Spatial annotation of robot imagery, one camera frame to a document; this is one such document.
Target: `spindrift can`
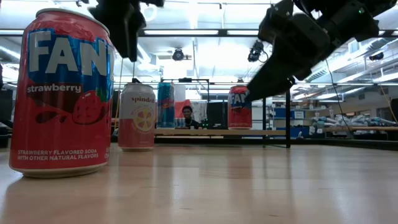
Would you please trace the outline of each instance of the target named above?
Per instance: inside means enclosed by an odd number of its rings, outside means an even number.
[[[120,95],[119,147],[146,151],[155,144],[155,94],[149,85],[129,83]]]
[[[252,112],[251,103],[246,101],[248,88],[246,86],[233,86],[228,97],[228,128],[251,129]]]
[[[159,83],[156,128],[174,128],[174,113],[174,85],[173,83]]]
[[[114,48],[98,21],[43,9],[22,38],[10,167],[30,177],[88,174],[108,161]]]

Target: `can lid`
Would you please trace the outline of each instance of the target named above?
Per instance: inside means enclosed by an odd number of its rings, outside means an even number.
[[[142,83],[127,83],[124,86],[128,86],[128,85],[142,85],[142,86],[147,86],[147,87],[149,87],[151,89],[154,89],[152,86],[147,85],[147,84],[142,84]]]
[[[104,24],[102,24],[100,21],[98,21],[98,20],[96,20],[96,19],[94,19],[94,18],[91,18],[90,16],[84,15],[83,13],[76,12],[76,11],[69,10],[69,9],[46,8],[46,9],[41,9],[41,10],[37,11],[37,12],[36,12],[36,17],[37,17],[39,14],[43,13],[43,12],[65,12],[65,13],[74,14],[74,15],[77,15],[77,16],[84,17],[84,18],[86,18],[86,19],[88,19],[88,20],[91,20],[91,21],[97,23],[98,25],[100,25],[102,28],[104,28],[104,29],[106,30],[106,32],[108,33],[108,35],[110,35],[109,29],[106,28],[106,26],[105,26]]]

